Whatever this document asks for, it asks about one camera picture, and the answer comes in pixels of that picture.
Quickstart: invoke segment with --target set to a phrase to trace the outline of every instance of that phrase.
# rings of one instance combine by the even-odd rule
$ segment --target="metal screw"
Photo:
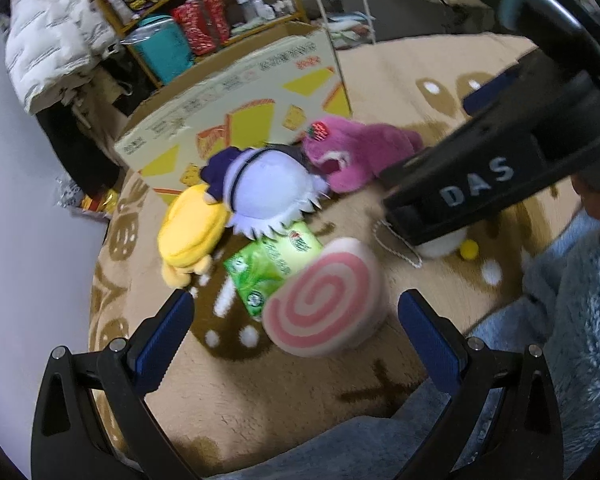
[[[484,348],[484,341],[479,337],[470,337],[466,340],[466,343],[471,350],[479,351]]]
[[[538,345],[529,345],[529,353],[533,357],[540,357],[542,355],[542,349]]]
[[[126,346],[126,341],[121,337],[114,339],[111,343],[109,343],[109,348],[111,348],[114,352],[120,352]]]
[[[53,359],[59,359],[61,358],[64,353],[66,352],[64,346],[56,346],[53,351],[51,352],[51,357]]]

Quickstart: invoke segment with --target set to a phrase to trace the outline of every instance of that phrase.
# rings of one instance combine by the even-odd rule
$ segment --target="teal container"
[[[141,20],[122,43],[132,44],[164,84],[194,65],[187,38],[176,21],[166,14]]]

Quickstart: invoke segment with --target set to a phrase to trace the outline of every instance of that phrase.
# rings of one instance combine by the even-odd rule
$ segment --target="green tissue packet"
[[[251,242],[224,261],[248,313],[260,319],[267,300],[285,280],[315,260],[322,245],[304,222],[296,222],[286,235]]]

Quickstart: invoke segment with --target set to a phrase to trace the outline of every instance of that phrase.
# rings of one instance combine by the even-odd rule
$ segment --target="red snack package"
[[[202,0],[220,41],[229,39],[229,25],[224,17],[224,0]],[[171,11],[173,19],[182,28],[189,46],[197,56],[212,52],[216,48],[209,34],[205,17],[200,9],[200,1],[187,0]]]

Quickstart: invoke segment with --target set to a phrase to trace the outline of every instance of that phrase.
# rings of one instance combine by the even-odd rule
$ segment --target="pink swirl plush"
[[[359,345],[387,312],[384,275],[371,249],[338,238],[269,298],[262,323],[285,352],[320,357]]]

